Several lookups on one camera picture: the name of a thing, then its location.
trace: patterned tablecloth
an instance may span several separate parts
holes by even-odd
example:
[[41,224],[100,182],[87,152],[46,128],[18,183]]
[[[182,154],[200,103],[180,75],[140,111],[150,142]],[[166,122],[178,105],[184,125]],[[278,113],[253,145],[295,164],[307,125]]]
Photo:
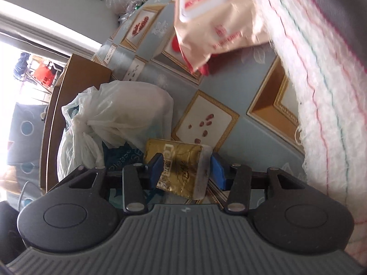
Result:
[[[174,99],[173,140],[210,145],[228,162],[254,171],[277,166],[305,180],[303,150],[294,140],[295,115],[276,106],[285,74],[270,45],[219,55],[209,61],[208,77],[192,75],[172,44],[173,16],[174,0],[149,0],[93,60],[112,70],[111,81],[149,82],[166,90]],[[200,126],[208,116],[211,123]],[[210,180],[207,197],[197,202],[223,205],[227,196]],[[253,190],[251,207],[263,196]],[[150,203],[192,202],[155,192],[149,198]]]

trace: metal screw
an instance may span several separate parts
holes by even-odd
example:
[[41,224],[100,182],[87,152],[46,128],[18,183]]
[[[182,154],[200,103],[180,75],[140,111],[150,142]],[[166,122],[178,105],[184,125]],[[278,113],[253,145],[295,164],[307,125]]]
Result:
[[145,170],[146,166],[143,163],[137,162],[134,163],[133,166],[136,168],[136,170],[138,171],[138,173],[141,173]]
[[129,203],[126,209],[130,212],[139,212],[144,210],[144,205],[142,203]]
[[231,212],[241,212],[246,209],[245,205],[242,203],[231,203],[227,205],[227,209]]

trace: snack bag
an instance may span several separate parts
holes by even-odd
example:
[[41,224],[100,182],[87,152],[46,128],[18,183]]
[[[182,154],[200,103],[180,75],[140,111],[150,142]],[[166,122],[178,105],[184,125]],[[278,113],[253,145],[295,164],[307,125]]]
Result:
[[252,0],[176,0],[174,26],[191,73],[212,54],[269,41]]
[[210,156],[213,148],[179,141],[149,139],[144,162],[156,153],[164,157],[164,170],[157,188],[188,199],[203,199],[210,174]]

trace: wall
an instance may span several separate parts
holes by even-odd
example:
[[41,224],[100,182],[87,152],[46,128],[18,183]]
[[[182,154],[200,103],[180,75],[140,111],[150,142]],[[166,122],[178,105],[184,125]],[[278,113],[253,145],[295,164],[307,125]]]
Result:
[[100,0],[5,0],[42,15],[99,43],[118,27],[117,16]]

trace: gold pattern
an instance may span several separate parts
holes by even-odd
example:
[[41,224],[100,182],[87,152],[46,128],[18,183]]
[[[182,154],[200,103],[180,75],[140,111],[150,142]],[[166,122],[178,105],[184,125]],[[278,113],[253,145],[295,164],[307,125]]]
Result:
[[260,89],[252,101],[247,115],[264,125],[270,131],[291,144],[301,153],[305,153],[302,146],[296,143],[295,137],[299,136],[297,125],[275,106],[275,100],[285,76],[280,58],[277,56],[271,65]]
[[120,31],[121,27],[122,27],[123,24],[121,24],[117,29],[116,31],[111,35],[110,39],[111,40],[114,40],[114,38],[116,37],[116,35],[118,34],[118,32]]
[[94,54],[93,57],[91,58],[91,60],[93,62],[96,62],[100,65],[106,66],[106,64],[100,59],[100,57],[97,56],[97,54]]
[[195,77],[192,76],[192,74],[182,73],[182,72],[176,70],[175,68],[173,68],[173,67],[171,67],[171,66],[169,66],[167,64],[164,64],[164,63],[162,63],[162,62],[160,62],[160,61],[158,61],[158,60],[156,60],[154,58],[152,58],[151,61],[153,63],[159,65],[159,66],[163,66],[164,68],[167,68],[168,70],[170,70],[170,71],[172,71],[172,72],[174,72],[174,73],[182,76],[183,78],[185,78],[185,79],[187,79],[187,80],[189,80],[189,81],[191,81],[191,82],[193,82],[193,83],[195,83],[197,85],[199,85],[201,83],[202,78],[196,79]]
[[179,65],[179,67],[181,67],[183,70],[187,71],[190,75],[192,75],[195,79],[199,80],[201,77],[201,73],[199,71],[196,71],[194,73],[191,73],[188,69],[188,67],[184,64],[182,64],[180,61],[178,61],[174,56],[172,56],[171,54],[167,53],[165,51],[167,45],[169,44],[169,42],[171,41],[172,37],[175,36],[176,33],[174,32],[172,36],[170,36],[170,38],[168,39],[168,41],[166,42],[162,54],[164,54],[167,58],[169,58],[172,62],[174,62],[176,65]]
[[229,114],[232,117],[231,122],[229,123],[228,127],[226,128],[226,130],[222,134],[221,138],[219,139],[219,141],[217,142],[217,144],[213,148],[214,152],[218,152],[220,147],[223,145],[224,141],[226,140],[226,138],[228,137],[228,135],[232,131],[232,129],[233,129],[234,125],[236,124],[236,122],[237,122],[238,118],[240,117],[240,115],[237,114],[232,109],[230,109],[229,107],[225,106],[223,103],[219,102],[218,100],[214,99],[213,97],[209,96],[208,94],[204,93],[201,90],[197,90],[194,97],[192,97],[190,103],[186,107],[185,112],[183,113],[183,116],[181,117],[180,121],[177,123],[177,126],[172,131],[172,138],[176,141],[181,141],[178,138],[178,136],[176,135],[176,133],[177,133],[179,127],[181,126],[181,124],[183,123],[186,115],[188,114],[188,112],[190,111],[192,106],[194,105],[194,103],[195,103],[196,99],[198,98],[198,96],[201,96],[201,97],[205,98],[210,103],[214,104],[216,107],[219,107],[221,110],[223,110],[224,112],[226,112],[227,114]]
[[136,50],[138,49],[139,45],[141,44],[141,42],[144,40],[146,34],[148,33],[150,27],[152,26],[152,24],[155,22],[155,20],[158,17],[159,12],[163,9],[163,7],[161,5],[148,5],[146,7],[141,8],[142,11],[147,11],[147,12],[152,12],[155,13],[154,17],[152,19],[149,19],[148,24],[145,26],[145,31],[142,35],[142,37],[140,38],[138,44],[135,46],[132,42],[130,42],[128,39],[126,39],[127,34],[130,33],[131,29],[135,26],[135,23],[137,21],[137,19],[139,18],[140,12],[137,14],[137,16],[135,17],[133,23],[131,24],[129,30],[126,32],[124,39],[121,41],[120,45],[122,45],[123,47],[126,47],[127,49],[136,52]]
[[215,204],[219,205],[221,209],[223,209],[221,202],[217,199],[217,197],[214,195],[214,193],[209,187],[207,188],[206,196],[209,197]]
[[280,85],[278,95],[274,101],[274,107],[283,113],[294,125],[298,126],[298,118],[287,108],[281,101],[283,100],[284,93],[289,85],[289,79],[284,75],[283,81]]
[[175,141],[149,139],[146,143],[144,162],[149,162],[157,153],[164,155],[164,169],[157,188],[192,199],[203,146]]
[[145,60],[145,59],[143,59],[142,57],[139,57],[139,56],[137,56],[137,55],[135,55],[135,58],[137,58],[139,61],[142,61],[143,63],[148,63],[148,61],[147,60]]

